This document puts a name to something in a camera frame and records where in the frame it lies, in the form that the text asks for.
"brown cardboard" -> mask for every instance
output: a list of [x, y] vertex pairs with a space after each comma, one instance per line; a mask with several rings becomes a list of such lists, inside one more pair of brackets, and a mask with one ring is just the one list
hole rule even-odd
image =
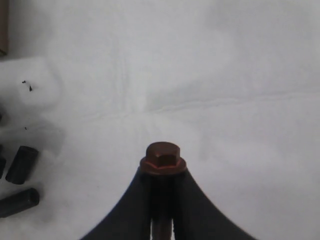
[[9, 0], [0, 0], [0, 56], [8, 54]]

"black cylinder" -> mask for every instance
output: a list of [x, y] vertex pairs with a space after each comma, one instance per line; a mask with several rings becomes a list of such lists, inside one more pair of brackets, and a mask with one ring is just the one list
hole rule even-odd
[[20, 146], [13, 163], [5, 176], [9, 183], [22, 185], [34, 167], [39, 152], [28, 146]]
[[39, 201], [40, 195], [34, 188], [4, 198], [0, 200], [0, 218], [6, 218], [35, 207]]

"bolt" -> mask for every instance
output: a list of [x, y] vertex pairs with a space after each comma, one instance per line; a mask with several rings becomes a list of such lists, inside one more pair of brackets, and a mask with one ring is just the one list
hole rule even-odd
[[143, 172], [152, 175], [173, 175], [186, 170], [186, 162], [180, 157], [180, 148], [170, 142], [155, 142], [146, 149], [141, 160]]

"white fabric backdrop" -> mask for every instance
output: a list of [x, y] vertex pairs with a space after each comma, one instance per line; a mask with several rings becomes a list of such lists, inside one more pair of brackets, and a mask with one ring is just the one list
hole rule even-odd
[[41, 157], [0, 197], [32, 186], [42, 199], [0, 219], [1, 239], [81, 238], [155, 141], [178, 144], [207, 196], [256, 238], [319, 239], [319, 1], [10, 2], [3, 154], [29, 145]]

